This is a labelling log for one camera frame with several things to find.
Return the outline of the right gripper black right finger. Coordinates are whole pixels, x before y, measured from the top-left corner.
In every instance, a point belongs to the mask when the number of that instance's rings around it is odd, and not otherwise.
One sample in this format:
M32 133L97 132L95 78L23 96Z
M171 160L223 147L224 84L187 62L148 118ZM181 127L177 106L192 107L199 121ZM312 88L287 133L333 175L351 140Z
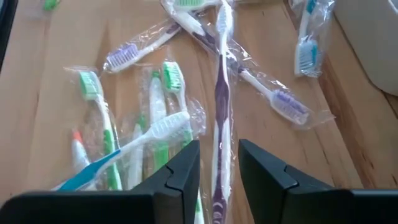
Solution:
M239 140L241 179L255 224L331 223L332 186L247 139Z

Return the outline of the purple toothbrush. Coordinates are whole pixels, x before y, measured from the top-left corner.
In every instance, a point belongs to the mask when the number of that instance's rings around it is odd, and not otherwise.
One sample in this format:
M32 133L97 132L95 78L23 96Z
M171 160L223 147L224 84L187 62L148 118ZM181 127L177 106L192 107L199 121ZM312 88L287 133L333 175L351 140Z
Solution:
M135 35L110 51L105 57L103 69L109 73L121 72L156 51L181 31L176 22L164 21Z
M216 6L208 6L204 9L195 11L176 11L160 0L164 9L184 30L192 35L202 46L211 53L214 53L216 59L219 59L218 53L218 31L216 30L216 21L218 11L222 2ZM237 75L252 85L260 94L265 96L271 108L281 117L290 121L295 128L310 129L320 123L333 119L329 111L314 112L302 101L290 93L289 89L283 84L278 84L272 80L271 85L267 85L260 80L255 71L244 64L244 50L239 48L239 44L233 39L233 34L228 41L228 76ZM231 85L230 88L230 110L231 110Z
M231 193L231 126L230 88L228 76L228 41L233 34L233 10L221 0L216 30L218 31L218 76L215 86L215 130L212 160L212 224L226 224L228 199Z

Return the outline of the blue toothbrush in clear wrap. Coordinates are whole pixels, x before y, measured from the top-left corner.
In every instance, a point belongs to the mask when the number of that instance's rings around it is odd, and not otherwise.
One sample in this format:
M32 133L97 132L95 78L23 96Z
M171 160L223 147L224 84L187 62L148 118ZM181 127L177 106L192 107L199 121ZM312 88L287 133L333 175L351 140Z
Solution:
M289 0L299 19L295 47L296 77L318 78L330 42L330 24L336 0Z
M166 141L170 138L178 136L182 132L183 127L189 121L190 115L187 111L174 113L158 120L156 123L152 124L148 131L143 135L129 142L120 149L112 152L111 154L92 162L75 176L68 179L58 188L58 191L77 190L83 187L84 185L92 182L95 177L100 175L100 173L114 165L119 159L124 157L126 154L129 154L137 147L147 144L151 141Z

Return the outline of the beige handled plastic basket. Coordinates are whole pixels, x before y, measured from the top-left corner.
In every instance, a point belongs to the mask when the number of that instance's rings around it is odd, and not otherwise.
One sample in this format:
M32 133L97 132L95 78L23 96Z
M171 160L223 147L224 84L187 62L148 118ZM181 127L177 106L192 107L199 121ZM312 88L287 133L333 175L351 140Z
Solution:
M337 0L335 16L370 81L398 96L398 0Z

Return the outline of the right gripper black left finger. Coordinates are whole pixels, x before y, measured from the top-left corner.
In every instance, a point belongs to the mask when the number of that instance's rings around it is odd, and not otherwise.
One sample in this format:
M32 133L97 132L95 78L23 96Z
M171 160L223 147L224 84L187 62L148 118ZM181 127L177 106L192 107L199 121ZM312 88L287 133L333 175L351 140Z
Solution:
M132 189L132 224L194 224L200 182L200 142L191 141Z

